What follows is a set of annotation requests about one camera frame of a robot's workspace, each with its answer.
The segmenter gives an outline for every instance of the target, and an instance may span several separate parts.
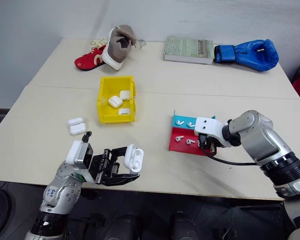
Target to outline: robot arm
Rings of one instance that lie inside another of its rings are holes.
[[[56,171],[53,181],[43,193],[38,216],[25,240],[61,240],[71,212],[81,193],[84,182],[105,186],[124,185],[140,175],[144,152],[134,144],[128,147],[105,149],[103,154],[93,156],[88,143],[91,132],[82,140],[75,140],[65,159]],[[124,166],[130,174],[118,174],[118,157],[124,156]]]
[[[259,112],[246,111],[228,124],[198,117],[194,131],[204,149],[242,144],[280,197],[300,195],[300,160],[273,130],[272,121]]]
[[[213,153],[216,147],[228,148],[242,144],[254,164],[271,179],[276,193],[285,198],[282,206],[288,218],[289,230],[293,231],[289,240],[300,239],[300,160],[273,130],[272,121],[255,110],[246,111],[227,123],[198,117],[194,133],[199,136],[204,152],[208,148]]]

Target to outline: blue boxing glove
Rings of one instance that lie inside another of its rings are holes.
[[[274,68],[279,56],[274,43],[254,40],[234,45],[218,45],[214,48],[216,63],[238,63],[263,72]]]

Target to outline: shoelace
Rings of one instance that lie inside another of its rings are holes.
[[[143,46],[145,46],[147,44],[147,42],[145,40],[143,40],[142,38],[137,38],[136,42],[135,42],[135,47],[142,49]]]
[[[90,53],[94,53],[95,49],[99,49],[106,45],[108,43],[108,40],[106,38],[98,39],[98,40],[92,40],[90,41],[90,44],[92,45]]]

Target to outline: yellow plastic tray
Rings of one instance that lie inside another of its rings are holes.
[[[119,96],[120,91],[130,90],[130,99],[124,100],[123,104],[114,108],[108,104],[112,96]],[[96,108],[100,123],[128,123],[135,121],[136,85],[133,76],[103,76],[100,81],[100,89]],[[130,114],[119,115],[119,109],[129,108]]]

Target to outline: white earbud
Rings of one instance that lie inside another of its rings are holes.
[[[194,126],[196,126],[195,124],[192,124],[192,122],[188,122],[188,124],[187,124],[187,126],[189,127],[189,128],[193,128]]]
[[[181,139],[183,139],[185,136],[176,136],[175,137],[175,141],[178,143],[181,141]]]
[[[185,123],[185,121],[180,121],[180,120],[177,120],[176,122],[175,122],[175,124],[177,124],[177,125],[182,125],[182,124],[184,124]]]
[[[190,145],[190,144],[194,144],[196,141],[193,141],[191,139],[187,139],[186,140],[186,144]]]

